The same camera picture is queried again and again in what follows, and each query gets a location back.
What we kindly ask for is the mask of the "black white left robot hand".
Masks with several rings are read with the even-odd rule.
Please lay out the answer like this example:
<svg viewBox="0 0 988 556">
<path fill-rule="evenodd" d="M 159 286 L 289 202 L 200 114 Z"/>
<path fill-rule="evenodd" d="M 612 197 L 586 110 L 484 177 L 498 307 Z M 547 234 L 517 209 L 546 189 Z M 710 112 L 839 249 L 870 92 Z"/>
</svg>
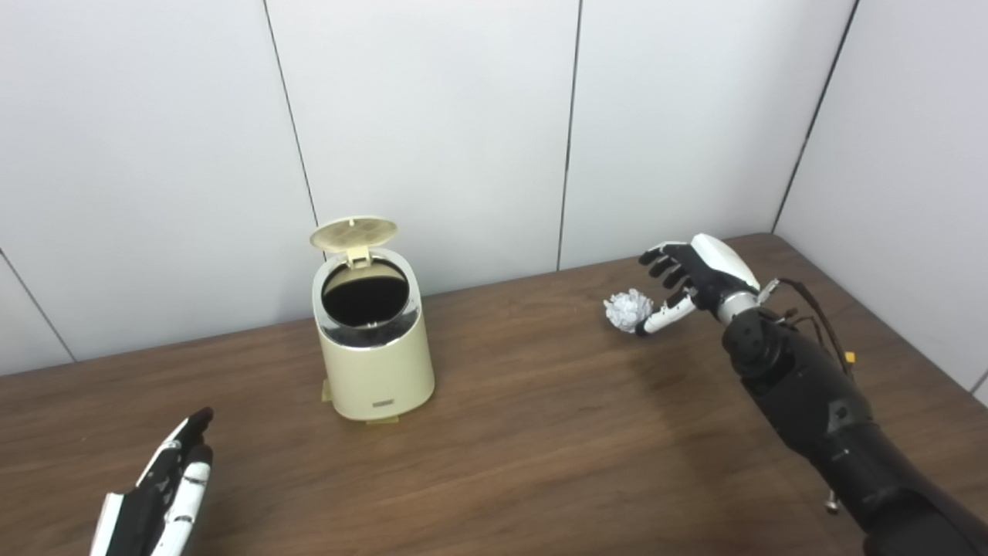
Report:
<svg viewBox="0 0 988 556">
<path fill-rule="evenodd" d="M 126 493 L 107 493 L 90 545 L 92 555 L 181 555 L 211 479 L 205 443 L 209 407 L 187 416 L 154 451 Z"/>
</svg>

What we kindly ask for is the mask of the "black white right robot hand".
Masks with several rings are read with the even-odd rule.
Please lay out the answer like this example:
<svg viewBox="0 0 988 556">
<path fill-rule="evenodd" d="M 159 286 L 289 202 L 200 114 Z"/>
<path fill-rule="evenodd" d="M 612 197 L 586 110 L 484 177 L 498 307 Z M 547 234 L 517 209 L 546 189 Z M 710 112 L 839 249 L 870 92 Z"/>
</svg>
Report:
<svg viewBox="0 0 988 556">
<path fill-rule="evenodd" d="M 685 319 L 696 310 L 711 313 L 728 325 L 738 314 L 754 310 L 761 285 L 741 257 L 725 242 L 699 233 L 689 242 L 663 242 L 647 249 L 638 263 L 649 268 L 648 275 L 661 277 L 672 295 L 633 332 L 649 337 Z"/>
</svg>

